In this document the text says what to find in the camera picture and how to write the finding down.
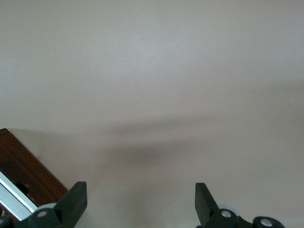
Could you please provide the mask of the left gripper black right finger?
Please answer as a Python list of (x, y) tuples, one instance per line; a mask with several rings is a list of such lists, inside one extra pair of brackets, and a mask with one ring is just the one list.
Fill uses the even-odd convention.
[(270, 217), (255, 217), (250, 223), (230, 209), (221, 209), (205, 183), (195, 185), (195, 210), (200, 228), (283, 228), (284, 225)]

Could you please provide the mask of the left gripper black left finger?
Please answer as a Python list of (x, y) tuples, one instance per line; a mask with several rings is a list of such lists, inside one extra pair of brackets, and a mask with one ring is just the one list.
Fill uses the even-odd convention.
[(0, 217), (2, 228), (73, 228), (87, 207), (87, 184), (78, 181), (53, 207), (39, 209), (26, 219), (14, 222), (10, 216)]

